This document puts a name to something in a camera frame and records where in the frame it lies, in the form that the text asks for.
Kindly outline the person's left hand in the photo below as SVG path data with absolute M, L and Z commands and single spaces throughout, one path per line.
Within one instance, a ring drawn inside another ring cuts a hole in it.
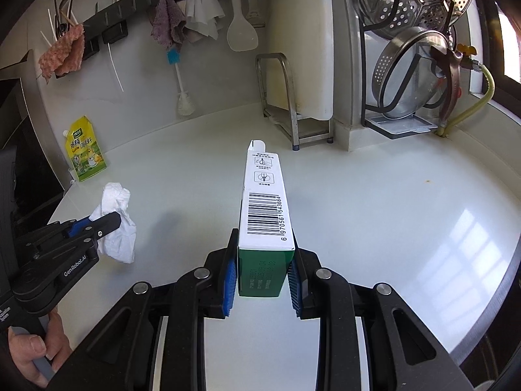
M 57 372 L 72 354 L 70 341 L 64 332 L 63 320 L 57 307 L 49 313 L 45 339 L 42 339 L 40 335 L 17 335 L 10 327 L 8 341 L 14 365 L 26 380 L 40 388 L 45 388 L 49 381 L 37 369 L 34 361 L 46 357 L 52 362 L 53 372 Z

